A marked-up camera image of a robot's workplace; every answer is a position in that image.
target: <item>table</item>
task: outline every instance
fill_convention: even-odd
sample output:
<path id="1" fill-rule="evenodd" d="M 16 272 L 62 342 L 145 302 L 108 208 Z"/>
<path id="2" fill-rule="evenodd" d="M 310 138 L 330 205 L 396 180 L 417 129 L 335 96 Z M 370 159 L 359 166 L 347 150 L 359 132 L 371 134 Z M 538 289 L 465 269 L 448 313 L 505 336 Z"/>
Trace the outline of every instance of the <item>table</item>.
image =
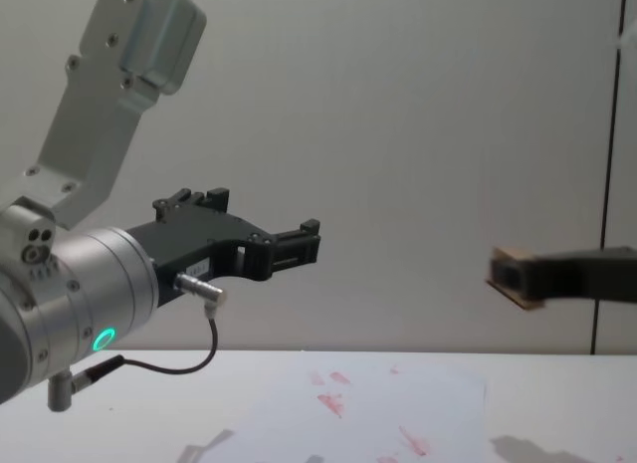
<path id="1" fill-rule="evenodd" d="M 74 371 L 113 356 L 102 351 Z M 205 351 L 125 351 L 183 367 Z M 0 406 L 1 462 L 194 463 L 227 436 L 294 358 L 291 351 L 220 351 L 199 373 L 127 367 L 51 413 L 46 383 Z M 637 357 L 361 352 L 387 362 L 451 365 L 488 382 L 487 456 L 509 463 L 637 462 Z M 334 360 L 351 353 L 331 352 Z"/>

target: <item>paper sheet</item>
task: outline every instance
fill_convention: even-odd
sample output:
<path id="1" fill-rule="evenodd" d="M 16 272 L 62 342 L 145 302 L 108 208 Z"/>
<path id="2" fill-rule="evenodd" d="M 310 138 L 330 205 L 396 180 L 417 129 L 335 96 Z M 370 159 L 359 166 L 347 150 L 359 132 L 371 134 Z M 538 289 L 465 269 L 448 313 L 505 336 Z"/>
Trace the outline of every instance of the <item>paper sheet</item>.
<path id="1" fill-rule="evenodd" d="M 480 463 L 485 384 L 445 367 L 301 353 L 201 463 Z"/>

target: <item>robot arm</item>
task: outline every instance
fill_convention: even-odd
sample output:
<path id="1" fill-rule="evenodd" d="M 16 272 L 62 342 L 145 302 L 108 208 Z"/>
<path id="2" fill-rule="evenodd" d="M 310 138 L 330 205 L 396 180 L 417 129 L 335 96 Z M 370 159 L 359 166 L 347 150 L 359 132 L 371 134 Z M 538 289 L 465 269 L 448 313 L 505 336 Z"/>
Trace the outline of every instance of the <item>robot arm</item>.
<path id="1" fill-rule="evenodd" d="M 159 307 L 184 293 L 217 305 L 225 293 L 211 279 L 265 281 L 317 260 L 317 221 L 268 233 L 227 213 L 226 189 L 182 189 L 127 232 L 55 238 L 107 199 L 141 114 L 179 89 L 205 22 L 190 0 L 98 0 L 37 163 L 0 192 L 0 403 L 48 378 L 50 407 L 65 410 L 72 384 L 79 391 L 124 359 L 76 379 L 70 365 Z"/>

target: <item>red stain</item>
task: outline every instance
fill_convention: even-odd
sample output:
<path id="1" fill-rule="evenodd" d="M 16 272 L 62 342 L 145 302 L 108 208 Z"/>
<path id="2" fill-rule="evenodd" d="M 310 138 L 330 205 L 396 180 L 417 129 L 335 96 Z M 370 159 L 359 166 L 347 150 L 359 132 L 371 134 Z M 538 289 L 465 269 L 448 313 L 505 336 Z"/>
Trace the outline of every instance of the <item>red stain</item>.
<path id="1" fill-rule="evenodd" d="M 317 371 L 310 372 L 310 381 L 312 382 L 312 385 L 325 385 L 325 381 Z"/>
<path id="2" fill-rule="evenodd" d="M 342 418 L 342 414 L 345 411 L 345 405 L 342 402 L 342 395 L 319 395 L 317 397 L 320 402 L 329 408 L 338 418 Z"/>
<path id="3" fill-rule="evenodd" d="M 429 443 L 427 443 L 427 440 L 424 438 L 417 438 L 409 434 L 404 426 L 399 426 L 398 429 L 400 430 L 400 433 L 402 433 L 402 436 L 404 436 L 409 442 L 409 444 L 405 446 L 407 446 L 407 448 L 413 451 L 416 455 L 427 456 L 430 453 Z"/>
<path id="4" fill-rule="evenodd" d="M 349 381 L 349 379 L 345 375 L 337 371 L 335 371 L 334 373 L 330 373 L 329 377 L 337 383 L 342 383 L 343 385 L 351 385 L 351 381 Z"/>

